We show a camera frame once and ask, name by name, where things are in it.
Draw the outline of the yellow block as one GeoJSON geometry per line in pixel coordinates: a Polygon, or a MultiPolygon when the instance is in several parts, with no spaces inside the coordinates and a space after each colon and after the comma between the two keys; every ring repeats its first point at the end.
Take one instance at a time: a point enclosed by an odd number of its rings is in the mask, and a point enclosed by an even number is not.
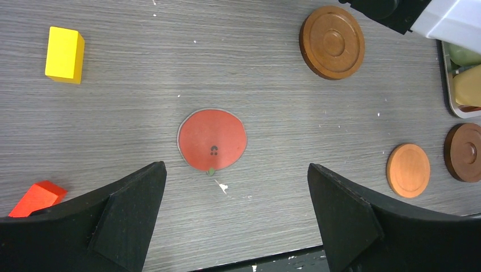
{"type": "Polygon", "coordinates": [[[85,40],[79,31],[51,26],[45,76],[56,82],[80,84],[85,40]]]}

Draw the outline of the yellow cup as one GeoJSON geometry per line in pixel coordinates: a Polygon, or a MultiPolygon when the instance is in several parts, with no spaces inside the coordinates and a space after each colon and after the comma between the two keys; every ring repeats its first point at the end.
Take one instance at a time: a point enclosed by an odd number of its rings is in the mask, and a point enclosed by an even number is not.
{"type": "Polygon", "coordinates": [[[480,65],[453,78],[455,100],[460,105],[480,107],[480,65]]]}

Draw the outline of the light green mug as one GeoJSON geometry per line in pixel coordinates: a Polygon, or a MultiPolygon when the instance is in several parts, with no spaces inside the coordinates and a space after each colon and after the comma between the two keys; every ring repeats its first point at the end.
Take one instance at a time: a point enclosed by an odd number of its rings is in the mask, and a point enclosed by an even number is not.
{"type": "Polygon", "coordinates": [[[480,54],[461,46],[447,43],[450,59],[459,66],[480,65],[480,54]]]}

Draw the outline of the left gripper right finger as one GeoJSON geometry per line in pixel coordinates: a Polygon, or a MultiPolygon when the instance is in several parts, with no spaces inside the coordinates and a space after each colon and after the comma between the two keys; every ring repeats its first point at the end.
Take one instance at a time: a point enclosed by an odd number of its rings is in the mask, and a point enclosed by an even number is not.
{"type": "Polygon", "coordinates": [[[480,270],[480,218],[407,204],[319,164],[307,179],[331,271],[480,270]]]}

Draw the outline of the orange red block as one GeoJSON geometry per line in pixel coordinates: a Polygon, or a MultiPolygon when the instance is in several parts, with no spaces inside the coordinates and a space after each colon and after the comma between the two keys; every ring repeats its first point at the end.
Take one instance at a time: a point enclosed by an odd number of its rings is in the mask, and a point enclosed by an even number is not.
{"type": "Polygon", "coordinates": [[[60,203],[68,191],[48,180],[33,184],[9,213],[9,217],[23,218],[32,212],[60,203]]]}

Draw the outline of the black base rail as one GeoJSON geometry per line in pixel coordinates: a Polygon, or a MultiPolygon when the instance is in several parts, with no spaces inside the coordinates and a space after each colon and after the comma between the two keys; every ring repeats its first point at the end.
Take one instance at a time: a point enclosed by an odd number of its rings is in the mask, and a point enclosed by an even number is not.
{"type": "Polygon", "coordinates": [[[198,269],[201,272],[209,271],[329,271],[324,248],[314,246],[291,252],[278,253],[262,258],[247,261],[223,264],[209,268],[198,269]]]}

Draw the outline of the red round coaster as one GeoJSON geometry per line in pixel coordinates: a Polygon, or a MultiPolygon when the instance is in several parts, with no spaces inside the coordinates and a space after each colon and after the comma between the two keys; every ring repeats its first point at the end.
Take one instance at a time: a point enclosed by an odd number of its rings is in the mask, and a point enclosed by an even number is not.
{"type": "Polygon", "coordinates": [[[243,122],[232,113],[200,109],[180,124],[177,145],[190,167],[213,176],[241,158],[247,147],[247,133],[243,122]]]}

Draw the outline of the brown wooden coaster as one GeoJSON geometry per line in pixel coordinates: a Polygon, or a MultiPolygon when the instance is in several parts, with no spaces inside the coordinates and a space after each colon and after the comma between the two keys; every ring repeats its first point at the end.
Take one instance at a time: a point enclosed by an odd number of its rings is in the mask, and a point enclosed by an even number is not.
{"type": "Polygon", "coordinates": [[[365,39],[349,12],[337,6],[323,6],[302,23],[299,48],[314,73],[325,79],[341,80],[360,68],[365,39]]]}

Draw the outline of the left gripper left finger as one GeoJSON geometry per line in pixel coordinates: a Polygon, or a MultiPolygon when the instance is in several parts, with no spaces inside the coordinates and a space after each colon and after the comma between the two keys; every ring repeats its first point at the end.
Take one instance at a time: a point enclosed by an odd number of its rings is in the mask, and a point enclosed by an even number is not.
{"type": "Polygon", "coordinates": [[[1,218],[1,270],[141,271],[166,177],[156,161],[27,217],[1,218]]]}

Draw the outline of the dark wooden coaster near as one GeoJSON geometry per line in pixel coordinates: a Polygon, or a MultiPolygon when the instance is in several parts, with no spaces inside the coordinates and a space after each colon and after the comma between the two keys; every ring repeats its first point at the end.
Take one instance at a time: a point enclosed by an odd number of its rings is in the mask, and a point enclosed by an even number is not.
{"type": "Polygon", "coordinates": [[[458,181],[480,181],[480,126],[462,123],[453,126],[444,142],[444,161],[458,181]]]}

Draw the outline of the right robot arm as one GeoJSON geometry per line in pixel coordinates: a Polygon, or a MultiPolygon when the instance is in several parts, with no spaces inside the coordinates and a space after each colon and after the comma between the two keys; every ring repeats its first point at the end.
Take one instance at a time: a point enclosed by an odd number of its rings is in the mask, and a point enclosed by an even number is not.
{"type": "Polygon", "coordinates": [[[480,53],[480,1],[340,0],[398,33],[415,32],[480,53]]]}

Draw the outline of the light orange wooden coaster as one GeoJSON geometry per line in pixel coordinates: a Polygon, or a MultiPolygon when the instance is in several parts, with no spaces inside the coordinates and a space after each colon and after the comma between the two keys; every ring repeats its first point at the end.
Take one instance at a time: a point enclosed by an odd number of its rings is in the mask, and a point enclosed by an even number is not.
{"type": "Polygon", "coordinates": [[[413,143],[403,143],[390,154],[386,177],[391,189],[404,198],[419,196],[427,187],[431,165],[425,151],[413,143]]]}

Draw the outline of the metal tray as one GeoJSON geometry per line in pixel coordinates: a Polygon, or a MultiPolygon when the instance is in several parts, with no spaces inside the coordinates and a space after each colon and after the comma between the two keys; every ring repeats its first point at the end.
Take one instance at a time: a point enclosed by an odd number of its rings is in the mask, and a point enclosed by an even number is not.
{"type": "Polygon", "coordinates": [[[453,86],[453,78],[456,75],[474,66],[458,66],[454,64],[450,59],[450,55],[445,45],[445,42],[436,40],[436,45],[437,45],[437,53],[438,53],[438,62],[440,65],[442,87],[444,91],[444,102],[448,111],[452,116],[462,118],[462,119],[480,117],[480,111],[465,113],[459,110],[458,107],[460,106],[460,104],[458,104],[455,100],[455,93],[454,93],[454,86],[453,86]]]}

